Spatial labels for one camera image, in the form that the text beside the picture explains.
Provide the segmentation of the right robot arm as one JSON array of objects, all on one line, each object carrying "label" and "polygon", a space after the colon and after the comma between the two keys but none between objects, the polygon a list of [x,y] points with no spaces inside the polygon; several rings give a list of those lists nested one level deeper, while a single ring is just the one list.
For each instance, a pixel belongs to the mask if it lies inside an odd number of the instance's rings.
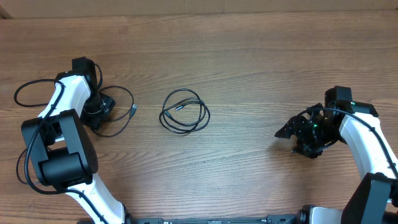
[{"label": "right robot arm", "polygon": [[354,101],[351,89],[335,86],[325,92],[325,102],[291,117],[275,136],[297,138],[292,149],[315,159],[336,142],[345,143],[354,158],[361,183],[342,210],[303,206],[296,215],[278,223],[397,223],[397,158],[384,137],[372,104]]}]

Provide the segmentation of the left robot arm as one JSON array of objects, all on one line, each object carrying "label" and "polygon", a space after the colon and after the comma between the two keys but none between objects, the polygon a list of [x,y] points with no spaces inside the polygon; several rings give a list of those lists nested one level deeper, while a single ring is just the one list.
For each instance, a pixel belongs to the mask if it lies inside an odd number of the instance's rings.
[{"label": "left robot arm", "polygon": [[21,126],[26,144],[27,185],[44,195],[67,194],[93,223],[131,223],[125,206],[106,188],[98,174],[98,158],[85,130],[97,130],[116,102],[100,91],[99,67],[74,58],[72,69],[52,80],[55,91],[46,108]]}]

